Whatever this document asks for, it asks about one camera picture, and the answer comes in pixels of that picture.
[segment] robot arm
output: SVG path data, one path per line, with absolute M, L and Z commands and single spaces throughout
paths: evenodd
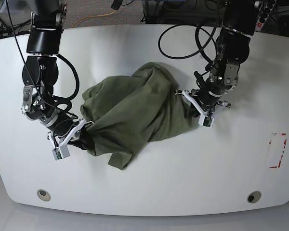
M 67 144 L 81 149 L 92 149 L 84 119 L 74 122 L 77 117 L 68 112 L 79 91 L 79 78 L 73 65 L 59 54 L 66 5 L 58 0 L 28 0 L 31 7 L 31 29 L 27 44 L 28 56 L 23 69 L 24 101 L 23 111 L 31 120 L 39 120 L 51 132 L 48 138 L 53 144 L 55 159 L 69 156 Z M 53 86 L 58 80 L 57 57 L 71 69 L 76 81 L 74 93 L 67 98 L 55 96 Z M 58 106 L 66 105 L 62 110 Z
M 51 132 L 49 140 L 53 144 L 55 159 L 69 156 L 67 144 L 81 149 L 94 149 L 94 144 L 84 126 L 84 119 L 74 122 L 77 117 L 69 113 L 73 100 L 79 91 L 79 79 L 73 65 L 59 54 L 66 6 L 59 0 L 27 0 L 31 10 L 31 30 L 27 45 L 28 56 L 23 69 L 24 102 L 23 110 L 31 120 L 40 120 Z M 229 0 L 224 15 L 222 29 L 217 39 L 218 58 L 212 63 L 210 76 L 205 81 L 198 72 L 199 90 L 181 94 L 195 107 L 194 116 L 199 116 L 199 124 L 212 127 L 214 115 L 228 102 L 220 98 L 232 90 L 238 82 L 240 65 L 249 55 L 249 36 L 252 36 L 258 19 L 260 6 L 255 0 Z M 53 86 L 58 80 L 57 57 L 72 69 L 76 80 L 75 92 L 67 98 L 55 96 Z M 66 109 L 58 108 L 65 104 Z
M 238 71 L 249 56 L 249 36 L 254 34 L 261 6 L 262 3 L 255 0 L 228 1 L 222 29 L 216 42 L 218 57 L 210 76 L 205 81 L 202 75 L 195 72 L 199 90 L 193 90 L 188 95 L 183 94 L 195 107 L 194 116 L 200 116 L 200 125 L 212 127 L 214 115 L 221 109 L 231 106 L 226 101 L 220 101 L 220 98 L 237 86 Z M 201 54 L 210 62 L 204 52 Z

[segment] gray floor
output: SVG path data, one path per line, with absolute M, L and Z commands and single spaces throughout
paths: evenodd
M 71 26 L 79 19 L 91 16 L 110 13 L 113 0 L 64 0 L 67 3 L 67 16 L 64 24 L 65 28 Z M 20 12 L 12 13 L 13 24 L 22 23 L 30 19 L 31 11 L 27 8 Z M 10 25 L 7 13 L 0 13 L 0 17 L 7 25 Z M 101 26 L 118 24 L 138 24 L 143 17 L 143 8 L 140 1 L 134 1 L 128 6 L 122 6 L 115 14 L 107 17 L 92 18 L 85 20 L 78 26 Z

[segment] black cable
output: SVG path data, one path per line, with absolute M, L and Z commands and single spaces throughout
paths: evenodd
M 208 8 L 210 11 L 216 11 L 217 7 L 216 7 L 216 9 L 210 8 L 209 5 L 208 5 L 208 1 L 214 2 L 216 4 L 216 6 L 217 6 L 217 2 L 215 0 L 204 0 L 204 4 L 205 4 L 206 8 Z M 220 2 L 219 6 L 220 6 L 219 9 L 221 9 L 223 7 L 223 3 Z
M 273 12 L 273 13 L 270 13 L 270 14 L 277 14 L 277 13 L 284 13 L 284 12 L 289 12 L 289 10 L 287 10 L 287 11 L 279 11 L 279 12 Z
M 55 99 L 55 100 L 62 100 L 62 99 L 64 99 L 64 100 L 68 100 L 68 101 L 71 101 L 71 100 L 73 100 L 76 96 L 77 96 L 77 94 L 78 94 L 78 92 L 79 92 L 79 77 L 78 77 L 78 74 L 77 74 L 77 71 L 76 71 L 76 69 L 75 69 L 75 67 L 71 64 L 71 62 L 69 61 L 69 60 L 67 60 L 65 57 L 63 57 L 62 55 L 57 55 L 57 57 L 59 58 L 59 59 L 61 59 L 63 62 L 65 62 L 68 66 L 69 66 L 69 68 L 71 68 L 71 70 L 72 70 L 72 72 L 73 72 L 73 75 L 74 75 L 74 78 L 75 78 L 75 82 L 76 82 L 76 87 L 75 87 L 75 91 L 74 91 L 74 93 L 70 96 L 70 97 L 67 97 L 67 98 L 64 98 L 64 97 L 59 97 L 59 96 L 53 96 L 53 98 Z
M 121 4 L 121 6 L 128 6 L 128 5 L 132 4 L 133 2 L 134 1 L 131 1 L 131 2 L 127 3 L 127 4 Z
M 17 41 L 17 38 L 16 38 L 16 34 L 15 34 L 15 31 L 14 31 L 14 27 L 13 27 L 13 22 L 12 22 L 12 19 L 11 19 L 11 14 L 10 14 L 10 9 L 9 9 L 8 1 L 6 1 L 6 9 L 7 9 L 7 11 L 8 11 L 9 20 L 10 20 L 10 23 L 11 23 L 13 35 L 14 35 L 15 42 L 16 42 L 16 45 L 17 45 L 17 47 L 18 47 L 20 56 L 21 56 L 21 58 L 22 58 L 22 60 L 23 60 L 23 63 L 24 63 L 25 68 L 26 68 L 26 70 L 27 70 L 27 72 L 28 72 L 28 75 L 29 75 L 29 77 L 30 77 L 30 80 L 31 80 L 31 82 L 33 83 L 33 86 L 34 86 L 35 90 L 37 91 L 37 94 L 40 96 L 40 98 L 44 101 L 44 103 L 45 103 L 46 105 L 48 105 L 48 106 L 50 106 L 50 107 L 52 107 L 52 108 L 54 108 L 54 109 L 57 109 L 57 110 L 59 110 L 59 111 L 61 111 L 61 112 L 64 112 L 65 114 L 69 114 L 69 115 L 71 115 L 74 119 L 77 119 L 78 116 L 75 115 L 74 113 L 65 112 L 65 111 L 62 110 L 61 108 L 55 107 L 55 106 L 51 105 L 50 103 L 46 102 L 46 101 L 43 99 L 41 93 L 39 92 L 39 89 L 38 89 L 37 85 L 36 85 L 35 82 L 33 81 L 33 78 L 32 78 L 32 76 L 31 76 L 31 73 L 30 73 L 30 71 L 29 71 L 29 69 L 28 69 L 28 67 L 27 67 L 26 62 L 25 62 L 24 56 L 23 56 L 23 54 L 22 54 L 22 52 L 21 52 L 21 50 L 20 50 L 20 47 L 19 47 L 19 44 L 18 44 L 18 41 Z
M 198 0 L 196 0 L 196 4 L 192 7 L 192 10 L 196 9 L 197 6 L 198 6 Z
M 20 28 L 22 26 L 25 26 L 25 25 L 28 25 L 30 23 L 31 23 L 31 20 L 29 19 L 29 20 L 27 20 L 27 21 L 25 21 L 23 23 L 16 24 L 16 25 L 14 25 L 14 30 L 17 30 L 18 28 Z
M 180 6 L 182 6 L 183 1 L 182 1 L 179 5 L 172 4 L 172 3 L 170 3 L 169 1 L 165 1 L 164 4 L 165 4 L 165 5 L 169 5 L 172 9 L 178 9 Z
M 270 16 L 270 18 L 271 18 L 274 22 L 276 22 L 276 24 L 278 25 L 278 21 L 276 21 L 276 20 L 273 18 L 272 15 L 269 15 L 269 16 Z
M 213 68 L 214 68 L 214 66 L 211 66 L 211 67 L 209 68 L 209 70 L 207 70 L 206 72 L 202 73 L 201 76 L 206 75 L 206 74 L 209 73 Z
M 70 118 L 70 119 L 62 120 L 62 121 L 60 121 L 60 122 L 54 127 L 54 129 L 53 129 L 53 141 L 54 141 L 54 146 L 55 146 L 55 148 L 58 147 L 58 143 L 57 143 L 57 141 L 56 141 L 56 139 L 55 139 L 56 129 L 58 128 L 58 126 L 59 126 L 60 124 L 62 124 L 62 123 L 64 123 L 64 122 L 67 122 L 67 121 L 70 121 L 70 120 L 73 120 L 73 119 Z
M 201 22 L 198 26 L 197 26 L 197 29 L 195 31 L 195 41 L 196 41 L 196 44 L 197 44 L 197 47 L 201 47 L 201 43 L 200 43 L 200 39 L 199 39 L 199 32 L 200 30 L 204 31 L 207 35 L 210 36 L 210 34 L 205 30 L 203 29 L 202 27 L 207 24 L 207 23 L 210 23 L 212 20 L 211 19 L 208 19 L 208 20 L 205 20 L 203 22 Z M 218 51 L 217 51 L 217 46 L 216 46 L 216 43 L 214 41 L 214 39 L 212 39 L 213 41 L 213 44 L 214 44 L 214 47 L 215 47 L 215 59 L 214 61 L 212 61 L 207 55 L 206 53 L 204 52 L 204 50 L 202 52 L 200 52 L 200 54 L 202 55 L 202 57 L 207 60 L 207 62 L 211 65 L 213 65 L 217 60 L 217 56 L 218 56 Z
M 162 55 L 164 55 L 165 57 L 169 58 L 169 59 L 175 59 L 175 60 L 181 60 L 181 59 L 187 59 L 187 58 L 191 58 L 199 53 L 201 53 L 206 47 L 207 45 L 210 43 L 210 41 L 212 40 L 214 34 L 215 34 L 215 31 L 217 29 L 217 25 L 218 25 L 218 20 L 219 20 L 219 8 L 217 9 L 217 19 L 216 19 L 216 23 L 213 27 L 213 30 L 212 30 L 212 33 L 210 34 L 208 40 L 206 41 L 206 43 L 199 48 L 199 50 L 193 54 L 190 54 L 190 55 L 187 55 L 187 56 L 182 56 L 182 57 L 174 57 L 174 56 L 170 56 L 170 55 L 167 55 L 166 53 L 163 52 L 163 50 L 161 49 L 161 46 L 160 46 L 160 42 L 161 42 L 161 39 L 163 38 L 163 36 L 168 32 L 170 31 L 171 29 L 173 28 L 176 28 L 176 27 L 179 27 L 179 26 L 183 26 L 183 25 L 174 25 L 174 26 L 171 26 L 170 28 L 168 28 L 167 30 L 165 30 L 159 37 L 158 39 L 158 49 L 159 51 L 162 53 Z
M 142 18 L 142 20 L 140 20 L 141 23 L 143 23 L 145 21 L 145 11 L 144 11 L 144 17 Z
M 18 30 L 18 32 L 17 32 L 17 34 L 19 34 L 19 32 L 20 32 L 20 30 L 24 27 L 24 26 L 27 26 L 27 25 L 29 25 L 30 24 L 30 21 L 29 22 L 25 22 L 26 24 L 23 24 L 23 25 L 21 25 L 20 27 L 19 27 L 19 30 Z

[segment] green cloth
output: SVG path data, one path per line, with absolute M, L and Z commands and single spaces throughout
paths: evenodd
M 148 63 L 131 77 L 115 76 L 86 90 L 81 113 L 94 156 L 113 153 L 109 165 L 124 169 L 147 142 L 161 141 L 197 125 L 189 106 L 175 95 L 178 84 L 162 66 Z

